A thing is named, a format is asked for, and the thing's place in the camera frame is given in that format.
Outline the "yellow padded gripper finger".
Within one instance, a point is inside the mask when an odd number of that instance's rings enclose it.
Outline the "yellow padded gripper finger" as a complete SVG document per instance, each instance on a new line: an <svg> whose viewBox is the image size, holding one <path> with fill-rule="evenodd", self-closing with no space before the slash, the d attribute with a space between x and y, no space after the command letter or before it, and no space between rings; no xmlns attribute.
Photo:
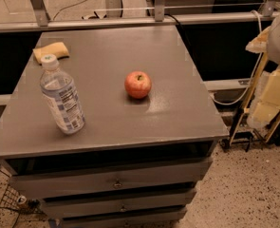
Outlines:
<svg viewBox="0 0 280 228"><path fill-rule="evenodd" d="M267 51L267 42L270 27L263 29L254 39L252 39L245 47L245 50L252 53L264 53Z"/></svg>
<svg viewBox="0 0 280 228"><path fill-rule="evenodd" d="M280 110L280 66L273 72L263 71L250 105L247 124L260 129L269 124Z"/></svg>

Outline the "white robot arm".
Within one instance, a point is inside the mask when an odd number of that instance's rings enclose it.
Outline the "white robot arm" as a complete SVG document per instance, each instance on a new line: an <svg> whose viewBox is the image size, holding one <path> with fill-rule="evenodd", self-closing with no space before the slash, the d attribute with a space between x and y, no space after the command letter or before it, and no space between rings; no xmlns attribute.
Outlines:
<svg viewBox="0 0 280 228"><path fill-rule="evenodd" d="M269 27L246 45L246 50L265 52L269 60L278 65L273 72L263 71L258 77L250 105L247 124L251 128L263 128L280 110L280 13Z"/></svg>

